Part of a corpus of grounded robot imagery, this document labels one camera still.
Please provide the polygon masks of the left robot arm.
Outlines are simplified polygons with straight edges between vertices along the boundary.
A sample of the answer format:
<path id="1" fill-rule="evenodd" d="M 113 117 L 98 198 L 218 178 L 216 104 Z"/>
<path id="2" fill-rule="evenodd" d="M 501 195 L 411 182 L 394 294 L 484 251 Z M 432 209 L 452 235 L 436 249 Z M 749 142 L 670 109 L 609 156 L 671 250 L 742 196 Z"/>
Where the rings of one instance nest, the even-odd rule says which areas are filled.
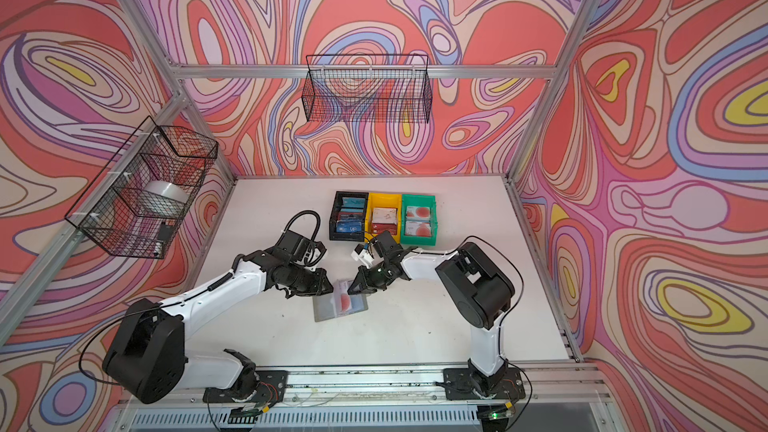
<path id="1" fill-rule="evenodd" d="M 203 389 L 218 401 L 253 402 L 264 382 L 255 363 L 226 348 L 200 355 L 188 340 L 231 307 L 270 289 L 286 298 L 332 293 L 319 267 L 325 245 L 286 230 L 265 250 L 237 255 L 222 275 L 170 299 L 142 299 L 120 320 L 103 372 L 144 404 L 176 390 Z"/>

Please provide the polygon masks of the april card from holder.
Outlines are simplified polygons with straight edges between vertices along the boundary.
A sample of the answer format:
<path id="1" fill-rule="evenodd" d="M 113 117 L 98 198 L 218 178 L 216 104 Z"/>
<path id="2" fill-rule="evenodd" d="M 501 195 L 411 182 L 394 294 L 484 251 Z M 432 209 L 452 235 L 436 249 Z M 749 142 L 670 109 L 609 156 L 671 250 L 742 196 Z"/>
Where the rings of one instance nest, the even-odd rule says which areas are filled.
<path id="1" fill-rule="evenodd" d="M 340 293 L 334 296 L 334 311 L 337 317 L 346 316 L 356 311 L 353 298 L 346 293 Z"/>

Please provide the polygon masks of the grey leather card holder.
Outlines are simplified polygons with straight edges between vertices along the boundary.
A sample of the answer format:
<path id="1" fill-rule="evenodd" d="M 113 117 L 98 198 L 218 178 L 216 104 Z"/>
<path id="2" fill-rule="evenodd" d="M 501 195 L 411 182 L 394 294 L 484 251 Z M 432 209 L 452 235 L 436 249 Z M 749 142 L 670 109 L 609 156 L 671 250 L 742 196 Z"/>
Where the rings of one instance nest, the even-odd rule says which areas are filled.
<path id="1" fill-rule="evenodd" d="M 314 321 L 324 322 L 368 310 L 364 295 L 347 293 L 351 280 L 339 280 L 333 285 L 333 292 L 312 298 Z"/>

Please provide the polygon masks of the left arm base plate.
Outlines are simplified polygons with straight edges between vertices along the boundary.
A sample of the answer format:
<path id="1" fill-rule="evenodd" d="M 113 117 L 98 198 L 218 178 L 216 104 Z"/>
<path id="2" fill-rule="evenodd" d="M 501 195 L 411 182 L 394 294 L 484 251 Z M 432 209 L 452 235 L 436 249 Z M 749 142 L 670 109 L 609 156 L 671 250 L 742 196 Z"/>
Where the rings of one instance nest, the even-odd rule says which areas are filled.
<path id="1" fill-rule="evenodd" d="M 279 369 L 245 372 L 230 388 L 206 388 L 203 402 L 272 407 L 284 400 L 288 376 L 287 370 Z"/>

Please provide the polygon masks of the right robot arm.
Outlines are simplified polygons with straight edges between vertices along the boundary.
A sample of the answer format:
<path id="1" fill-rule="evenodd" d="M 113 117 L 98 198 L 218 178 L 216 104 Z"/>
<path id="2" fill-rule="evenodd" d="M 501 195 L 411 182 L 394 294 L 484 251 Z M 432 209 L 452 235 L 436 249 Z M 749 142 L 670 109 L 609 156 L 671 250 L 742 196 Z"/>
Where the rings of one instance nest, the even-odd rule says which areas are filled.
<path id="1" fill-rule="evenodd" d="M 351 253 L 358 263 L 350 295 L 387 290 L 398 280 L 442 284 L 470 325 L 470 357 L 461 368 L 447 368 L 436 385 L 450 401 L 491 399 L 506 391 L 510 364 L 503 352 L 503 322 L 512 311 L 516 289 L 509 277 L 472 241 L 450 251 L 403 246 L 390 233 L 360 243 Z"/>

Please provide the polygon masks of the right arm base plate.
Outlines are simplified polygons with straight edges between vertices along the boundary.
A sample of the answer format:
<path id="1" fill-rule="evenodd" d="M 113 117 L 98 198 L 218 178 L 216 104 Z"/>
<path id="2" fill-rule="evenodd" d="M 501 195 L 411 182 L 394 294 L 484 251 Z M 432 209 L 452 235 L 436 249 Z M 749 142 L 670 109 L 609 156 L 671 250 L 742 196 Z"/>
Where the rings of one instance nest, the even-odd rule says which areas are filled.
<path id="1" fill-rule="evenodd" d="M 445 368 L 439 387 L 450 401 L 502 400 L 516 403 L 527 397 L 521 370 L 501 367 L 496 373 L 485 376 L 474 367 Z"/>

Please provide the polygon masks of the red VIP card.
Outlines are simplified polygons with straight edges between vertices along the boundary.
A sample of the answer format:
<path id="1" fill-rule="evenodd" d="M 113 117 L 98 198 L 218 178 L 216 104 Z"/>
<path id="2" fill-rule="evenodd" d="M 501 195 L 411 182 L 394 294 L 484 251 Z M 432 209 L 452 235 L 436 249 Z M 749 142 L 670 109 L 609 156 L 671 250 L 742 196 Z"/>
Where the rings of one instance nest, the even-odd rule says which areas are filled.
<path id="1" fill-rule="evenodd" d="M 389 232 L 392 236 L 396 236 L 399 234 L 399 225 L 397 222 L 394 223 L 372 223 L 371 224 L 371 234 L 374 236 L 383 234 L 385 232 Z"/>

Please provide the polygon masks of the blue VIP card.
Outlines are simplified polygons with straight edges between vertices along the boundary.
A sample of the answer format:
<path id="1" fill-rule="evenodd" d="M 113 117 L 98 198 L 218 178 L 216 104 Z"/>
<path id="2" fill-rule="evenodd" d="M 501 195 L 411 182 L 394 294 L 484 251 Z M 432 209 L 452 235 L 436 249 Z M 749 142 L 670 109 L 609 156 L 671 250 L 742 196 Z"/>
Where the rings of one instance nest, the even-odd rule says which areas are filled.
<path id="1" fill-rule="evenodd" d="M 335 231 L 337 234 L 360 234 L 363 232 L 362 220 L 342 220 L 336 222 Z"/>

